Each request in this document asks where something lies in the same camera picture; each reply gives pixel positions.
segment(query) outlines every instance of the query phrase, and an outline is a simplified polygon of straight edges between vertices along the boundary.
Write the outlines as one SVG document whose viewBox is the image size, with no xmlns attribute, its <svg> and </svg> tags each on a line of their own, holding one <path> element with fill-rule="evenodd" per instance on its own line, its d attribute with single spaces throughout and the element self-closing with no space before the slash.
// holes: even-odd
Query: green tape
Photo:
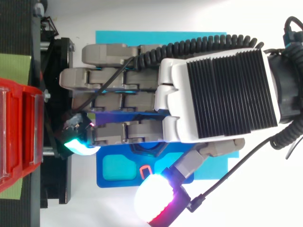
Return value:
<svg viewBox="0 0 303 227">
<path fill-rule="evenodd" d="M 19 200 L 21 197 L 22 178 L 0 193 L 0 199 Z"/>
<path fill-rule="evenodd" d="M 0 53 L 0 78 L 28 83 L 31 56 Z"/>
</svg>

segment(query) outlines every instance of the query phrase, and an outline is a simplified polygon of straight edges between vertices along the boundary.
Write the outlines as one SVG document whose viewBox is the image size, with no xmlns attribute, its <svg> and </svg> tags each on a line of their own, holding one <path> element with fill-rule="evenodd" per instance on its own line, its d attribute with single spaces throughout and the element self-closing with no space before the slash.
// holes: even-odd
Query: metal rod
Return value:
<svg viewBox="0 0 303 227">
<path fill-rule="evenodd" d="M 40 43 L 40 51 L 47 51 L 50 42 L 41 42 Z"/>
<path fill-rule="evenodd" d="M 54 156 L 55 153 L 52 147 L 43 147 L 43 156 Z"/>
</svg>

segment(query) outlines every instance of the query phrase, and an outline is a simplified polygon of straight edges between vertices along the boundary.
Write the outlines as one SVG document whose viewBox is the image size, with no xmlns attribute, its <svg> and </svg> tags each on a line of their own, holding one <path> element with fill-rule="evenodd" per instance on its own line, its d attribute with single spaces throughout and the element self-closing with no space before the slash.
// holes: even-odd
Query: black connector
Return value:
<svg viewBox="0 0 303 227">
<path fill-rule="evenodd" d="M 205 200 L 205 196 L 203 194 L 198 195 L 195 197 L 187 206 L 187 209 L 193 213 L 198 207 L 202 204 L 202 202 Z"/>
<path fill-rule="evenodd" d="M 293 32 L 293 31 L 285 32 L 285 34 L 283 35 L 285 47 L 287 47 L 290 43 L 295 42 L 295 37 L 294 37 L 295 34 L 296 34 L 296 32 Z"/>
<path fill-rule="evenodd" d="M 285 22 L 285 26 L 284 26 L 284 36 L 283 36 L 283 40 L 284 40 L 284 45 L 285 47 L 287 47 L 290 43 L 295 43 L 295 42 L 303 42 L 303 31 L 300 32 L 293 32 L 290 24 L 291 23 L 295 23 L 297 24 L 302 30 L 303 30 L 303 23 L 296 17 L 289 17 L 286 22 Z"/>
</svg>

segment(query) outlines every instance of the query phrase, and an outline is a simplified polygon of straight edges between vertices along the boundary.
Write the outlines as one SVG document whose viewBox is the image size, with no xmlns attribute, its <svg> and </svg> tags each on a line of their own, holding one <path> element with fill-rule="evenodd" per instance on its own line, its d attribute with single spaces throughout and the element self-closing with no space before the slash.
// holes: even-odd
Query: black heat sink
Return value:
<svg viewBox="0 0 303 227">
<path fill-rule="evenodd" d="M 262 52 L 187 63 L 199 138 L 277 126 Z"/>
</svg>

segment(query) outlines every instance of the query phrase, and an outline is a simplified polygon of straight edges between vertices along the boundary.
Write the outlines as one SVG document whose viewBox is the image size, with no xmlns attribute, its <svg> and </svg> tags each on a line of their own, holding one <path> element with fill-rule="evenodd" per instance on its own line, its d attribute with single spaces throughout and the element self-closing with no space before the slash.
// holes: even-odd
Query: glowing led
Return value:
<svg viewBox="0 0 303 227">
<path fill-rule="evenodd" d="M 134 199 L 138 216 L 150 222 L 173 200 L 173 189 L 162 175 L 149 175 L 140 185 Z"/>
<path fill-rule="evenodd" d="M 64 144 L 69 150 L 78 155 L 92 155 L 95 154 L 100 147 L 88 148 L 84 144 L 80 143 L 79 140 L 73 139 L 70 142 Z"/>
</svg>

